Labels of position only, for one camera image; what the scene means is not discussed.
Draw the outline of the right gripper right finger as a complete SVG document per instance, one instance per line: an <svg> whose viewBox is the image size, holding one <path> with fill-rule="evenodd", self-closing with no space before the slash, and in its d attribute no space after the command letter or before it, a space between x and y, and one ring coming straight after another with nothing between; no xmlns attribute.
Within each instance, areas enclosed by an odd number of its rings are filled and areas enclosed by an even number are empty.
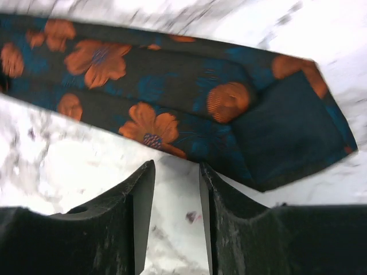
<svg viewBox="0 0 367 275"><path fill-rule="evenodd" d="M366 206L263 206L205 163L200 197L210 274L365 274Z"/></svg>

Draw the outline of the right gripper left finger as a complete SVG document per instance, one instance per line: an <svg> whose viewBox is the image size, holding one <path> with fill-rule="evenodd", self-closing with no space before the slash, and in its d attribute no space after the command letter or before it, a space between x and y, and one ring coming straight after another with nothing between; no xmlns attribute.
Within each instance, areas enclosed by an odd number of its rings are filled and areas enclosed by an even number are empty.
<svg viewBox="0 0 367 275"><path fill-rule="evenodd" d="M155 164L65 214L1 208L2 274L140 274L144 270Z"/></svg>

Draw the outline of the black orange floral tie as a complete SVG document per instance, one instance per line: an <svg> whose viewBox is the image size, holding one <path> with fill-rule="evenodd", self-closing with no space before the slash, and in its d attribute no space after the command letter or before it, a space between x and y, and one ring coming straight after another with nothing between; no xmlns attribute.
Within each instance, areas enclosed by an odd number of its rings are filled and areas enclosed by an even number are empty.
<svg viewBox="0 0 367 275"><path fill-rule="evenodd" d="M1 14L1 91L258 191L357 150L313 61L225 42Z"/></svg>

